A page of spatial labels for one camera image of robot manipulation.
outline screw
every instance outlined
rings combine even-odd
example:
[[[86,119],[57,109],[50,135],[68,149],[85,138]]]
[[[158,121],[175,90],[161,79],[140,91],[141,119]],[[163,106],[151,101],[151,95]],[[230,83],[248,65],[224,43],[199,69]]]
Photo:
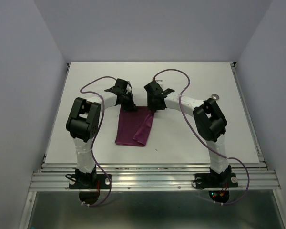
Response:
[[[212,99],[215,99],[215,100],[219,100],[219,95],[217,95],[217,94],[212,94],[212,95],[211,95],[211,98],[212,98]]]
[[[201,177],[196,177],[196,180],[195,180],[195,181],[196,181],[197,184],[201,184],[201,183],[202,183]]]
[[[231,181],[233,184],[236,184],[237,183],[237,178],[236,177],[231,177]]]

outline metal frame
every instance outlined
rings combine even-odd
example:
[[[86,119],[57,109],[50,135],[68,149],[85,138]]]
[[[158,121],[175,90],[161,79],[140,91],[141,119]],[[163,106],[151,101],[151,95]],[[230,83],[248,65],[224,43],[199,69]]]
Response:
[[[262,150],[261,150],[261,147],[259,146],[259,142],[258,142],[258,139],[257,139],[257,136],[256,136],[256,132],[255,132],[255,129],[254,129],[254,126],[253,126],[253,123],[252,123],[252,119],[251,119],[251,116],[250,116],[247,104],[245,102],[244,94],[243,94],[242,88],[240,86],[240,83],[239,83],[239,80],[238,80],[238,77],[237,77],[237,74],[236,74],[235,66],[234,66],[233,63],[230,63],[230,66],[231,66],[231,70],[232,70],[232,73],[233,73],[233,76],[234,76],[236,87],[238,89],[239,97],[240,97],[240,99],[242,101],[242,104],[243,104],[243,108],[244,108],[245,115],[246,115],[246,118],[247,118],[247,121],[248,121],[248,124],[249,124],[249,128],[250,128],[250,131],[251,131],[251,135],[252,135],[253,141],[255,143],[255,147],[256,147],[257,153],[258,154],[262,154]]]
[[[245,103],[239,80],[232,63],[231,70],[243,104],[245,115],[250,127],[252,138],[259,157],[259,163],[246,163],[250,173],[250,190],[273,190],[284,227],[286,228],[286,204],[281,193],[281,187],[275,171],[267,169],[254,126]],[[233,172],[238,178],[239,188],[244,190],[247,184],[245,170],[240,164],[232,163]],[[209,172],[209,164],[103,164],[102,167],[112,177],[112,191],[197,191],[192,187],[194,173]],[[76,164],[43,163],[39,172],[34,173],[29,187],[28,197],[21,217],[20,229],[26,229],[33,210],[37,192],[43,191],[78,191],[69,190],[69,181],[65,178],[67,172],[73,172]]]
[[[25,201],[24,209],[23,209],[20,224],[19,224],[19,229],[27,229],[29,226],[36,194],[37,192],[30,192],[30,191],[28,192],[28,196]]]

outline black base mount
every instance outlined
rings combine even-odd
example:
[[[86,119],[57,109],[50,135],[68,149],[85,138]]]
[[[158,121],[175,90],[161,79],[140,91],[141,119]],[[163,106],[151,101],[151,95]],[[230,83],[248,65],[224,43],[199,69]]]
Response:
[[[231,172],[231,166],[229,166],[224,172],[218,174],[210,169],[210,173],[196,173],[195,180],[192,185],[196,189],[205,188],[222,188],[224,185],[231,187],[238,187],[236,174]]]
[[[79,177],[78,174],[71,174],[70,178],[75,180],[76,182],[69,182],[69,189],[97,189],[99,184],[99,189],[109,189],[110,183],[105,174],[96,174],[96,172],[92,172],[90,175],[93,179],[85,179]]]

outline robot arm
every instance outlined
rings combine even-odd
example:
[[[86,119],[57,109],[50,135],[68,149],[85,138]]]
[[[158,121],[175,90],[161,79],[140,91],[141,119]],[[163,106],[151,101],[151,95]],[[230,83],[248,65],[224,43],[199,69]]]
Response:
[[[165,91],[154,80],[145,87],[147,91],[148,108],[150,110],[174,109],[180,110],[180,95],[173,89]],[[225,127],[227,120],[214,99],[206,101],[196,100],[183,96],[181,103],[184,112],[195,119],[199,135],[206,141],[206,144],[218,153],[226,156],[225,152]],[[202,181],[202,187],[221,187],[228,182],[231,176],[231,166],[227,158],[223,158],[209,150],[210,155],[210,176]]]
[[[121,105],[126,111],[136,110],[128,81],[117,79],[115,86],[105,90],[101,96],[104,98],[105,109]],[[91,188],[95,183],[96,166],[91,155],[91,146],[98,131],[101,110],[102,100],[98,96],[74,100],[66,125],[75,143],[77,155],[75,175],[71,176],[76,184],[70,185],[70,189]]]

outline bolt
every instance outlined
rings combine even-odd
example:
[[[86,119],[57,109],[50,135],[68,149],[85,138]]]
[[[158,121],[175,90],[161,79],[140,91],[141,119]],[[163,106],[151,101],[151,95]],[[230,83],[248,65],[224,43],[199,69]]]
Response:
[[[211,95],[211,98],[212,98],[212,99],[215,99],[215,100],[219,100],[219,95],[217,95],[217,94],[212,94],[212,95]]]
[[[236,184],[237,183],[237,178],[236,177],[231,177],[231,181],[233,184]]]
[[[74,182],[73,180],[70,180],[70,181],[69,181],[69,184],[70,184],[70,185],[74,185],[74,184],[75,184],[75,182]]]
[[[201,183],[202,183],[201,177],[197,177],[197,178],[196,178],[196,183],[197,183],[197,184],[201,184]]]

